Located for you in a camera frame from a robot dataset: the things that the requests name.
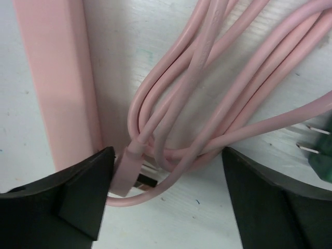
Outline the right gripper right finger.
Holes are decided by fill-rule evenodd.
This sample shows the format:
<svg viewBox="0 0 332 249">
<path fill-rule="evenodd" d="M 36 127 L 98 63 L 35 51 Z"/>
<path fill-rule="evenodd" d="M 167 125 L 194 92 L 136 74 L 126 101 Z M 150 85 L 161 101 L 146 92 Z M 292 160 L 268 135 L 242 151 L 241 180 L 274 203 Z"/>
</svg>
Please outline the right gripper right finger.
<svg viewBox="0 0 332 249">
<path fill-rule="evenodd" d="M 331 248 L 331 191 L 222 151 L 243 248 Z"/>
</svg>

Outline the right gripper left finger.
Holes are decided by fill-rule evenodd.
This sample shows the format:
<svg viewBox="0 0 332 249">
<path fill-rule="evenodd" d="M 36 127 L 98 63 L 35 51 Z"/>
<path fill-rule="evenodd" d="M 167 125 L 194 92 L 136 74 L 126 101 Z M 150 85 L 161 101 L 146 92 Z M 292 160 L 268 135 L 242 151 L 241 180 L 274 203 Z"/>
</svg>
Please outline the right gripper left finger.
<svg viewBox="0 0 332 249">
<path fill-rule="evenodd" d="M 1 248 L 92 248 L 98 240 L 115 151 L 1 194 Z"/>
</svg>

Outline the green plug cube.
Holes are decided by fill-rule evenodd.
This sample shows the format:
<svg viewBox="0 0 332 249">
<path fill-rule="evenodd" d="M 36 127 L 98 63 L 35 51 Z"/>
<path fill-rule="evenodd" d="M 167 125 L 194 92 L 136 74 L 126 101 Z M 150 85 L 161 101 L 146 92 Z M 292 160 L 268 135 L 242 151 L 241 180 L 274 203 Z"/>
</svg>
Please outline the green plug cube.
<svg viewBox="0 0 332 249">
<path fill-rule="evenodd" d="M 321 134 L 315 148 L 308 148 L 299 143 L 296 145 L 299 149 L 309 152 L 308 163 L 317 176 L 331 184 L 331 131 L 318 129 L 310 125 L 306 125 L 306 127 Z"/>
</svg>

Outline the pink power strip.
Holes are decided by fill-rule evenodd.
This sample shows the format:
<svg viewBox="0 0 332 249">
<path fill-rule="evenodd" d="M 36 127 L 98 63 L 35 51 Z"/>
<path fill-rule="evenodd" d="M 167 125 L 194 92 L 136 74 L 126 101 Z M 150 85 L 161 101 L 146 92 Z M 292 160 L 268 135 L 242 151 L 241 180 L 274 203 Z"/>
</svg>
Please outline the pink power strip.
<svg viewBox="0 0 332 249">
<path fill-rule="evenodd" d="M 251 57 L 194 142 L 169 150 L 167 137 L 199 76 L 251 24 L 253 1 L 216 39 L 235 1 L 198 1 L 181 35 L 137 90 L 128 113 L 131 142 L 116 163 L 107 204 L 144 203 L 225 146 L 331 110 L 331 93 L 247 125 L 260 103 L 331 29 L 331 1 L 309 1 L 289 15 Z M 63 169 L 102 146 L 82 1 L 15 1 L 25 52 L 54 165 Z"/>
</svg>

